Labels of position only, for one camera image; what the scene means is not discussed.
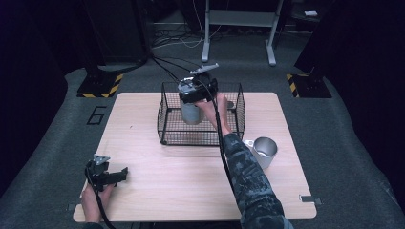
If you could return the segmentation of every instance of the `gray floor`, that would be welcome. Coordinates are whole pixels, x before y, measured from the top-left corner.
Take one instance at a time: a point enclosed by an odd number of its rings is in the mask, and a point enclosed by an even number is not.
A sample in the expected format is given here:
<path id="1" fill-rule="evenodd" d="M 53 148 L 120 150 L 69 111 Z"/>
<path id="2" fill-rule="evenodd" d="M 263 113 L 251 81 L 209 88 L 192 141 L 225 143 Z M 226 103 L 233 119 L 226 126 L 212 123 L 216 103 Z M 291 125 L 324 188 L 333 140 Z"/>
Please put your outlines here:
<path id="1" fill-rule="evenodd" d="M 357 137 L 338 92 L 326 79 L 332 98 L 294 98 L 287 73 L 293 67 L 308 36 L 285 33 L 275 51 L 277 66 L 267 64 L 265 36 L 222 37 L 211 44 L 207 64 L 220 68 L 211 75 L 220 82 L 240 82 L 246 92 L 274 92 L 279 96 L 292 139 L 300 157 L 316 205 L 314 219 L 295 219 L 295 228 L 405 228 L 405 217 L 395 203 L 386 178 L 376 169 Z M 153 49 L 159 57 L 176 57 L 202 64 L 203 44 L 183 44 Z M 196 66 L 167 59 L 187 69 Z M 187 73 L 165 64 L 177 77 Z M 92 158 L 108 121 L 115 96 L 79 98 L 76 91 L 84 70 L 66 75 L 69 90 L 29 162 L 0 199 L 0 228 L 80 228 L 72 219 L 79 203 L 83 169 Z M 159 92 L 165 71 L 149 60 L 126 73 L 117 93 Z M 100 125 L 86 125 L 96 106 L 105 106 Z M 138 223 L 115 222 L 116 228 L 138 228 Z"/>

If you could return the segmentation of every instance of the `metal cup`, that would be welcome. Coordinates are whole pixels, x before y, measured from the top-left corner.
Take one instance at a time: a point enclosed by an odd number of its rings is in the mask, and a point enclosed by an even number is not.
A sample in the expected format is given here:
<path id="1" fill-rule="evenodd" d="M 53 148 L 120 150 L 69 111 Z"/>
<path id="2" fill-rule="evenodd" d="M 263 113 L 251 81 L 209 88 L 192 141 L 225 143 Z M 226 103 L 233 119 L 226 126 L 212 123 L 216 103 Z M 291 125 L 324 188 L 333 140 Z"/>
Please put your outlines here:
<path id="1" fill-rule="evenodd" d="M 262 169 L 267 168 L 277 154 L 277 144 L 265 136 L 256 140 L 245 140 L 244 144 L 250 149 Z"/>

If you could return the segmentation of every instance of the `hand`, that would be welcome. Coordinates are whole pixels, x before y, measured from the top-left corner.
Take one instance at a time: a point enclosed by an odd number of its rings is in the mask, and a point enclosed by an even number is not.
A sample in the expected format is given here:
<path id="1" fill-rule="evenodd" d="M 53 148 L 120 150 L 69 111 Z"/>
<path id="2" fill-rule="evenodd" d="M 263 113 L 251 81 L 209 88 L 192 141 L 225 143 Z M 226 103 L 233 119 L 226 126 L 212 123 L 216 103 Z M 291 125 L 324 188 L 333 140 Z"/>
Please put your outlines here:
<path id="1" fill-rule="evenodd" d="M 114 186 L 114 184 L 109 184 L 107 185 L 107 187 L 104 188 L 103 192 L 98 193 L 104 209 L 108 206 L 110 195 L 114 189 Z M 86 188 L 82 192 L 81 206 L 83 207 L 86 222 L 99 223 L 101 221 L 101 213 L 98 208 L 96 194 L 90 184 L 87 184 Z"/>
<path id="2" fill-rule="evenodd" d="M 222 133 L 223 133 L 223 135 L 232 133 L 232 130 L 230 129 L 230 127 L 227 123 L 227 98 L 224 94 L 217 94 L 215 99 L 216 99 L 216 103 L 218 106 L 218 112 L 220 113 Z M 216 130 L 218 130 L 217 119 L 215 116 L 215 108 L 214 108 L 212 101 L 204 102 L 201 100 L 201 101 L 195 102 L 194 105 L 196 105 L 197 107 L 199 107 L 203 110 L 206 118 L 214 126 L 214 128 Z"/>

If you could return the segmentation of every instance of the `metal stand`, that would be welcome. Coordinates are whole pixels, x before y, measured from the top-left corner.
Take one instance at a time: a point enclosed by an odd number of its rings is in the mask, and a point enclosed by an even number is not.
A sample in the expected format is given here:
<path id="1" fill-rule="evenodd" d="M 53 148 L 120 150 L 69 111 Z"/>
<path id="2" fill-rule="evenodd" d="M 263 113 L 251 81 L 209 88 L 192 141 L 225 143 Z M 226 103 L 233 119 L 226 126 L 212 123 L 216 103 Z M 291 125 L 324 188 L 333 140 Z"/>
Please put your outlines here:
<path id="1" fill-rule="evenodd" d="M 279 0 L 276 12 L 244 12 L 244 11 L 221 11 L 210 10 L 209 0 L 205 0 L 205 39 L 202 49 L 202 62 L 208 61 L 210 45 L 210 25 L 228 26 L 251 26 L 251 27 L 271 27 L 269 38 L 266 40 L 266 50 L 268 64 L 276 65 L 274 50 L 272 47 L 274 34 L 280 17 L 281 7 L 284 0 Z"/>

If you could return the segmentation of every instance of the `black backdrop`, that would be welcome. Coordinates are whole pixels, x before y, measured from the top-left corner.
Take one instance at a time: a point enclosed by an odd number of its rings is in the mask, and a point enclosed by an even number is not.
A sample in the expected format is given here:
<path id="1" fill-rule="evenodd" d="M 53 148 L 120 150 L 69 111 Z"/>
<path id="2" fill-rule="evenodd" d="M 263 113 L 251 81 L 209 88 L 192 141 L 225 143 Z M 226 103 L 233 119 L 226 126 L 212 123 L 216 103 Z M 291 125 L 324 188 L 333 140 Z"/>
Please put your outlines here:
<path id="1" fill-rule="evenodd" d="M 295 66 L 322 70 L 405 209 L 405 3 L 336 0 Z"/>
<path id="2" fill-rule="evenodd" d="M 88 27 L 80 0 L 0 1 L 2 107 L 0 195 L 24 166 L 53 121 L 67 92 L 65 74 L 83 68 L 72 42 L 76 13 Z M 92 56 L 102 64 L 97 47 Z"/>

